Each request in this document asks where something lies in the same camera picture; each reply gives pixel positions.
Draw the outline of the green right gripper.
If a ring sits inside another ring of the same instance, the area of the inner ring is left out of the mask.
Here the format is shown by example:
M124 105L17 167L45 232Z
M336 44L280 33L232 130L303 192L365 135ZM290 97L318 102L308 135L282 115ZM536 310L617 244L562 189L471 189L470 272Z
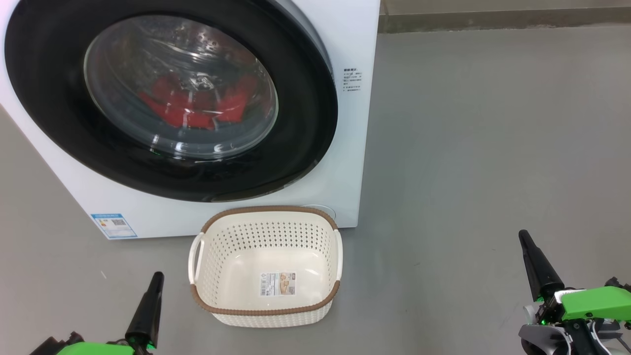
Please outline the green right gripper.
M565 287L543 251L527 230L519 231L530 292L538 308L535 324L562 326L564 321L583 320L595 333L613 332L621 326L631 331L631 284L616 277L597 288Z

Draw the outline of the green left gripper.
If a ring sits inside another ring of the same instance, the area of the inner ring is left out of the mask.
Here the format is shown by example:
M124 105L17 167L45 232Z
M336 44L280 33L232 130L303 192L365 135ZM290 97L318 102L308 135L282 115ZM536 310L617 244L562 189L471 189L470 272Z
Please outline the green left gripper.
M72 332L65 341L49 337L30 355L155 355L162 310L164 274L155 272L125 333L117 341L86 342Z

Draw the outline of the red cloth garment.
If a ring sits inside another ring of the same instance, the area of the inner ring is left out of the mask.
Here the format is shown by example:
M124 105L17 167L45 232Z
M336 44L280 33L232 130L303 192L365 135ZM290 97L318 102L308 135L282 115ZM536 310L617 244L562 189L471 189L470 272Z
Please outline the red cloth garment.
M156 79L149 91L138 91L138 96L170 126L212 131L218 123L241 123L256 87L257 78L245 75L223 92L216 88L196 91L184 88L177 75L168 74Z

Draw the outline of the black round washer door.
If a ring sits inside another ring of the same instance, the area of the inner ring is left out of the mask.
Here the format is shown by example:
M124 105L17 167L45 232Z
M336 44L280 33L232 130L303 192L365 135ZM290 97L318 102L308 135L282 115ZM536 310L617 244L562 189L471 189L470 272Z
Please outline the black round washer door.
M17 107L119 184L212 203L267 195L333 141L333 68L297 8L275 0L18 0L3 36ZM217 89L257 78L241 123L175 128L138 96L161 76Z

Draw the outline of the cream perforated laundry basket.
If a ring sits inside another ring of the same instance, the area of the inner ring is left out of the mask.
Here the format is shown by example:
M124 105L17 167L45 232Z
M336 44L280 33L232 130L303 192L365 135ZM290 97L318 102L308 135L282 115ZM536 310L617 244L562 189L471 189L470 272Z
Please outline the cream perforated laundry basket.
M296 206L231 209L194 238L188 256L194 301L225 325L311 325L333 306L343 274L335 222ZM295 296L259 296L261 273L297 274Z

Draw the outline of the printed food package label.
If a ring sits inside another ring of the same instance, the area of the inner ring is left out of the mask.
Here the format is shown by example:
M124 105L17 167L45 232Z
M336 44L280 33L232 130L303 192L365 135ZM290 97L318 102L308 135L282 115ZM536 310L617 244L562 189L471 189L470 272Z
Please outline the printed food package label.
M295 296L297 274L293 272L261 273L259 277L259 296Z

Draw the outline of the white front-load washing machine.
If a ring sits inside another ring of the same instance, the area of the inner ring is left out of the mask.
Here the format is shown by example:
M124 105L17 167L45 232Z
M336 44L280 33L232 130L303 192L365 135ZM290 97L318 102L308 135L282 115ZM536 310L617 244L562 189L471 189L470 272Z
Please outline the white front-load washing machine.
M2 47L9 7L17 1L0 0L0 108L22 130L93 224L91 214L119 213L138 235L136 239L191 236L222 211L317 204L336 212L339 227L356 227L381 0L275 0L297 8L298 19L306 22L310 34L316 34L331 63L339 103L333 141L312 170L284 188L250 199L212 203L164 198L114 182L65 153L28 119L8 86ZM345 68L363 72L361 91L342 91Z

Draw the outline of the blue energy label sticker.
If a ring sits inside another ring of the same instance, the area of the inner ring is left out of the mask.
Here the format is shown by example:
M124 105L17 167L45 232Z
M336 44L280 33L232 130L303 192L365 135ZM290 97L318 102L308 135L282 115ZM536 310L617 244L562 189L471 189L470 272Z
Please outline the blue energy label sticker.
M124 216L119 213L91 214L91 217L108 240L127 240L138 237Z

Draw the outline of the round drain filter cover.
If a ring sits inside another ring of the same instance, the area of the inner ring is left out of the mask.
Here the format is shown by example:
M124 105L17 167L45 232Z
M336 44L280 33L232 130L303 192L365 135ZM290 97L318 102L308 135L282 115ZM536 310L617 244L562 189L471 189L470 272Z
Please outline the round drain filter cover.
M323 218L326 218L327 220L337 223L336 212L330 207L327 207L325 205L311 204L311 205L302 205L300 206L300 208L304 212L317 214L317 215L322 216Z

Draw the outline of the printed text notice sticker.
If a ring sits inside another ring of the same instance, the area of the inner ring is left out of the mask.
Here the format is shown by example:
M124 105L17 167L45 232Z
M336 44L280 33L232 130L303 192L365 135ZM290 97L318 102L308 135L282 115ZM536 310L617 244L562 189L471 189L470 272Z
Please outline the printed text notice sticker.
M341 78L341 88L343 92L361 91L363 82L363 72L358 68L345 68Z

